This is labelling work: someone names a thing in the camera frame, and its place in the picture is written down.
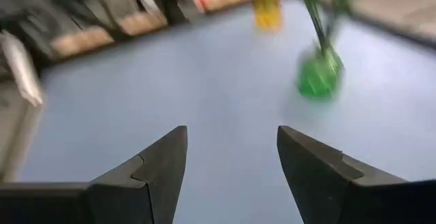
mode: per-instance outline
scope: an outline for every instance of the green plant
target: green plant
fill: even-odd
[[[321,52],[325,54],[330,47],[330,38],[336,29],[337,20],[340,15],[349,11],[349,0],[332,0],[331,9],[328,13],[328,22],[323,27],[320,13],[318,12],[317,3],[319,0],[303,0],[309,11],[313,26],[315,27],[318,40],[320,41]]]

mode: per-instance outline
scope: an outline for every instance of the green glass bottle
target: green glass bottle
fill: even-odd
[[[306,97],[330,97],[338,89],[343,64],[332,47],[317,48],[305,57],[300,67],[298,89]]]

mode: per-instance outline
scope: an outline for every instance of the green vase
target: green vase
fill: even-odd
[[[298,89],[305,97],[331,97],[338,89],[343,64],[333,47],[324,54],[317,48],[315,54],[305,56],[300,67]]]

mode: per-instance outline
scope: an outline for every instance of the yellow bottle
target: yellow bottle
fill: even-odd
[[[265,31],[276,31],[281,28],[280,0],[254,0],[256,25]]]

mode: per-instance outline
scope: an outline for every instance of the light blue table surface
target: light blue table surface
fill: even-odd
[[[436,53],[344,20],[341,92],[309,101],[295,80],[315,31],[300,1],[283,14],[278,33],[243,7],[56,67],[19,180],[92,180],[177,125],[189,145],[175,224],[302,223],[279,125],[407,180],[436,178]]]

